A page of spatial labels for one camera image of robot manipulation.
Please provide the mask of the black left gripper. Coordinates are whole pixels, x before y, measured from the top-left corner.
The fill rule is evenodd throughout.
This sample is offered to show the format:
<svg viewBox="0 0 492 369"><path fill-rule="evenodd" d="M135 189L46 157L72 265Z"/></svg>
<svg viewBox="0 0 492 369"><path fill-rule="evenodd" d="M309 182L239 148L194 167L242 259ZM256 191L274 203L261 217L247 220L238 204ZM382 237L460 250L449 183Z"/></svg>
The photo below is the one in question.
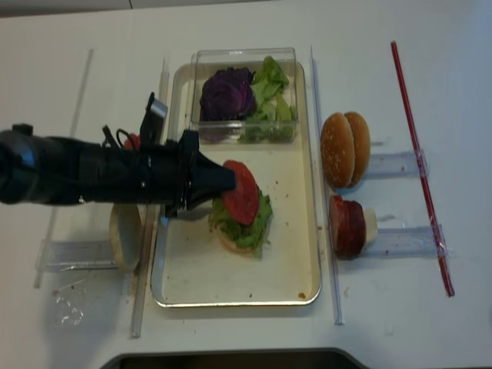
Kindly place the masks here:
<svg viewBox="0 0 492 369"><path fill-rule="evenodd" d="M167 106L151 93L139 131L141 199L164 205L169 218L201 219L211 208L205 203L235 189L235 174L198 151L196 131L185 130L177 141L158 143L167 111Z"/></svg>

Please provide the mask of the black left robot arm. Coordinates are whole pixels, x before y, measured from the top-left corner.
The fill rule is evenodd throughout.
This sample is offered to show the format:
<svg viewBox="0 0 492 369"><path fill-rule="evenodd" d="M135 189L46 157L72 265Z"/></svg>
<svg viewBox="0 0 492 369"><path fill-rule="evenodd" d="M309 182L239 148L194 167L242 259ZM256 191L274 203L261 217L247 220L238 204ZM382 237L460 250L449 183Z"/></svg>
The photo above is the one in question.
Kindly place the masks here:
<svg viewBox="0 0 492 369"><path fill-rule="evenodd" d="M168 216L220 197L236 185L234 172L199 151L197 131L158 144L167 108L153 95L140 145L120 146L108 127L101 144L39 137L31 125L1 133L1 201L72 206L88 202L162 204Z"/></svg>

